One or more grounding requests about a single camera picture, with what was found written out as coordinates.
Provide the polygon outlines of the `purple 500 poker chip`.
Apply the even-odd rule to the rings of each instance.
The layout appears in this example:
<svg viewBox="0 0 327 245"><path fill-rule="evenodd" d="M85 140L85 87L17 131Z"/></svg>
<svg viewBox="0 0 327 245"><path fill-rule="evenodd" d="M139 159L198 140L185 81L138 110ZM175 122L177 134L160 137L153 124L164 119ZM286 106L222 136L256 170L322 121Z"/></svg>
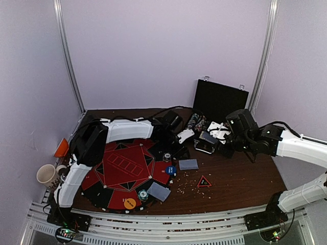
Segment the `purple 500 poker chip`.
<svg viewBox="0 0 327 245"><path fill-rule="evenodd" d="M169 162L169 161L171 161L171 158L172 158L172 155L170 153L164 153L162 160L164 162Z"/></svg>

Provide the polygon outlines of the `dealt blue card pair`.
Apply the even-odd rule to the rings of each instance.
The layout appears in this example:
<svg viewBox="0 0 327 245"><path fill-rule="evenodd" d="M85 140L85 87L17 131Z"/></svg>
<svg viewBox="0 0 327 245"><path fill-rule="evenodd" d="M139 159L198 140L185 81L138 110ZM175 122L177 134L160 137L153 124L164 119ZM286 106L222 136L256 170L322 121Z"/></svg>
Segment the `dealt blue card pair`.
<svg viewBox="0 0 327 245"><path fill-rule="evenodd" d="M196 159L179 160L180 170L194 170L199 169Z"/></svg>

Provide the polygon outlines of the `blue small blind button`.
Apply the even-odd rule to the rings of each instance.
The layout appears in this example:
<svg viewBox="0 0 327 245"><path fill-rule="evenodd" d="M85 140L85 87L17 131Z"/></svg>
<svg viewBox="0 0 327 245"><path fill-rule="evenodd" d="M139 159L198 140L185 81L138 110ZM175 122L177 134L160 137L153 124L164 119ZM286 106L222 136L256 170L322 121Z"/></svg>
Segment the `blue small blind button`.
<svg viewBox="0 0 327 245"><path fill-rule="evenodd" d="M166 169L165 169L165 173L170 175L170 176L175 176L176 173L177 173L177 169L175 166L167 166Z"/></svg>

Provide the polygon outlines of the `orange big blind button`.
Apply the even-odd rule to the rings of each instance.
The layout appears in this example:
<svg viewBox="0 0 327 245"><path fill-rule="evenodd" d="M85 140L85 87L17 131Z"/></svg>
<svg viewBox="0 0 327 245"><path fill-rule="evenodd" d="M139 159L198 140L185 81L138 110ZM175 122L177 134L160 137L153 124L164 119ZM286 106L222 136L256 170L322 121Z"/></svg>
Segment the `orange big blind button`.
<svg viewBox="0 0 327 245"><path fill-rule="evenodd" d="M133 198L124 199L124 207L128 210L134 209L136 207L136 200Z"/></svg>

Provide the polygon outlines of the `grey playing card deck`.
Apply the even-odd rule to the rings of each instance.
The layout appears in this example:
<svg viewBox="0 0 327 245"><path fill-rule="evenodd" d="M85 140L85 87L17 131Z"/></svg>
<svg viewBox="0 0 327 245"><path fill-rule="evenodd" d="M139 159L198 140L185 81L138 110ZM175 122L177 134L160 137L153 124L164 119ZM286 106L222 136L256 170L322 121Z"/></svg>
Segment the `grey playing card deck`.
<svg viewBox="0 0 327 245"><path fill-rule="evenodd" d="M202 131L199 138L211 144L216 144L218 140L211 136L208 132Z"/></svg>

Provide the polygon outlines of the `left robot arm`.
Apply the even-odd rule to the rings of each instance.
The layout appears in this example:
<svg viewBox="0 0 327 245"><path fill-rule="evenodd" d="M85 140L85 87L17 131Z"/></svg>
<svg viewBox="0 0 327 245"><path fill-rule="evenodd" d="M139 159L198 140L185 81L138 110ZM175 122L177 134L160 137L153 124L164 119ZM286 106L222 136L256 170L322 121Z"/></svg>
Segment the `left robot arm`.
<svg viewBox="0 0 327 245"><path fill-rule="evenodd" d="M154 139L170 148L172 157L184 155L184 142L194 136L191 128L176 134L174 131L182 118L173 108L165 110L163 117L126 118L116 116L113 119L95 118L78 128L69 145L68 169L60 174L61 182L53 192L52 202L58 208L53 213L54 219L63 227L70 226L73 214L65 208L73 205L75 195L82 181L91 169L102 162L108 143L129 139Z"/></svg>

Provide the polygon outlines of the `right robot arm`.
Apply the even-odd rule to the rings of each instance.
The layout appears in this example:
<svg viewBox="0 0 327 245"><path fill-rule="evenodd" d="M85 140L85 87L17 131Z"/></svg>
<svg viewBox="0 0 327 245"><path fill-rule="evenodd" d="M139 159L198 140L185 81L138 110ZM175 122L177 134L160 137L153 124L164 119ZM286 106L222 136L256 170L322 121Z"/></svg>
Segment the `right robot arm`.
<svg viewBox="0 0 327 245"><path fill-rule="evenodd" d="M299 134L283 121L258 126L247 109L227 115L209 133L227 150L244 152L251 161L256 155L287 157L326 168L326 141ZM273 225L283 213L326 199L326 173L291 190L272 196L269 209L262 214L266 225Z"/></svg>

